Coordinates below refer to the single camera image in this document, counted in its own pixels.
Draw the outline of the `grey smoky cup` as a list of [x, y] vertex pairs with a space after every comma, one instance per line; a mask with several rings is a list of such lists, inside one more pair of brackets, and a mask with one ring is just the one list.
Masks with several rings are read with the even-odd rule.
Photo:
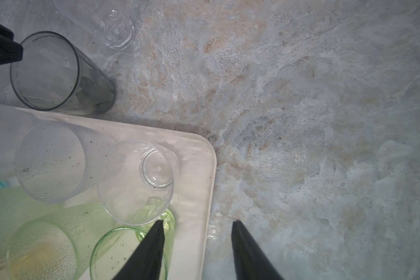
[[34, 33], [21, 43], [23, 58], [10, 66], [17, 98], [41, 112], [73, 115], [109, 111], [117, 90], [107, 75], [64, 36]]

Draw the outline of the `tall light green cup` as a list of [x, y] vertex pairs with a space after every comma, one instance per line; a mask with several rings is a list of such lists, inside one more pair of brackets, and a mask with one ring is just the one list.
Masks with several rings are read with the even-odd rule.
[[0, 264], [6, 259], [9, 239], [23, 224], [62, 207], [62, 204], [41, 203], [21, 187], [0, 189]]

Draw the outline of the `small green cup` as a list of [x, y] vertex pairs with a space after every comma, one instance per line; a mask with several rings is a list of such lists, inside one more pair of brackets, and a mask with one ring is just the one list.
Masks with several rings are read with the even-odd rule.
[[87, 203], [42, 216], [11, 237], [7, 273], [12, 280], [78, 280], [92, 251], [119, 223], [101, 203]]

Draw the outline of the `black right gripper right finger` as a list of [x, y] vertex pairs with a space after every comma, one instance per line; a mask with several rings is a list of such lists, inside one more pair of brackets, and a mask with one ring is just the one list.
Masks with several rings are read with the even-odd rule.
[[240, 220], [236, 220], [232, 224], [231, 239], [234, 267], [238, 280], [284, 279]]

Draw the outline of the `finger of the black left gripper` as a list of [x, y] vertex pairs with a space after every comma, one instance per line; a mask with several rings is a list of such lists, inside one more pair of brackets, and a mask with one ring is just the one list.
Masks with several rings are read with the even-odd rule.
[[0, 24], [0, 65], [21, 61], [23, 47], [14, 42], [14, 33]]

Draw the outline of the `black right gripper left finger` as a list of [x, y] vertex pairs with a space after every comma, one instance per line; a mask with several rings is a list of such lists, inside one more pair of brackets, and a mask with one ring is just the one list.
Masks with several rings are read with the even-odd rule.
[[165, 234], [163, 221], [150, 228], [114, 280], [158, 280], [161, 274]]

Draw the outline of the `clear cup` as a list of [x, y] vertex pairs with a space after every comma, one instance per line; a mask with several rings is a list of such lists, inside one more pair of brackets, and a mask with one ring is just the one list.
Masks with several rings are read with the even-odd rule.
[[108, 47], [123, 50], [133, 39], [135, 27], [123, 1], [58, 0], [56, 8]]
[[117, 144], [106, 154], [104, 167], [98, 197], [113, 219], [129, 226], [149, 224], [167, 210], [180, 174], [172, 150], [143, 140]]
[[31, 113], [0, 105], [0, 181], [15, 176], [16, 148], [24, 134], [40, 122]]
[[105, 157], [116, 140], [94, 129], [43, 121], [27, 131], [15, 152], [16, 177], [42, 203], [62, 203], [105, 181]]

